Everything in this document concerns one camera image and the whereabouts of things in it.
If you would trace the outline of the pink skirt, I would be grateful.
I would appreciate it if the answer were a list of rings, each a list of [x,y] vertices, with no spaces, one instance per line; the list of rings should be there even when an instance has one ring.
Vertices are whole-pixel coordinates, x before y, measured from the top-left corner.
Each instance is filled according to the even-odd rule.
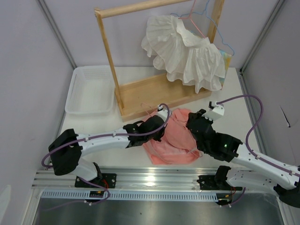
[[[189,109],[172,112],[161,141],[150,140],[143,148],[154,165],[188,165],[202,157],[196,142],[186,128]]]

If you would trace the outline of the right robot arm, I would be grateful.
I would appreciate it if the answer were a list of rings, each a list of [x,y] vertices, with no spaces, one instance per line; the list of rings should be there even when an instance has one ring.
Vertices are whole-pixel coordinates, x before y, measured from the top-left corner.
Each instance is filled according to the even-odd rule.
[[[216,132],[212,127],[213,122],[205,118],[205,113],[204,109],[189,113],[186,123],[198,150],[216,160],[234,163],[251,170],[241,173],[221,166],[214,177],[215,186],[219,189],[225,189],[227,186],[259,188],[279,197],[283,203],[299,208],[299,167],[251,150],[246,143],[231,135]]]

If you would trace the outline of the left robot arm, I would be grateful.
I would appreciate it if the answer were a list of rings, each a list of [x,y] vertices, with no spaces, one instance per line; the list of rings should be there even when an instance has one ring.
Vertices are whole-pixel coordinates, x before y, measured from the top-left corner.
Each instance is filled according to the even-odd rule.
[[[154,115],[146,121],[140,120],[112,133],[95,136],[80,135],[74,129],[67,129],[48,147],[54,174],[73,174],[83,178],[90,187],[98,187],[102,181],[100,168],[95,162],[85,161],[84,156],[102,150],[138,147],[151,140],[161,141],[165,127],[166,118]]]

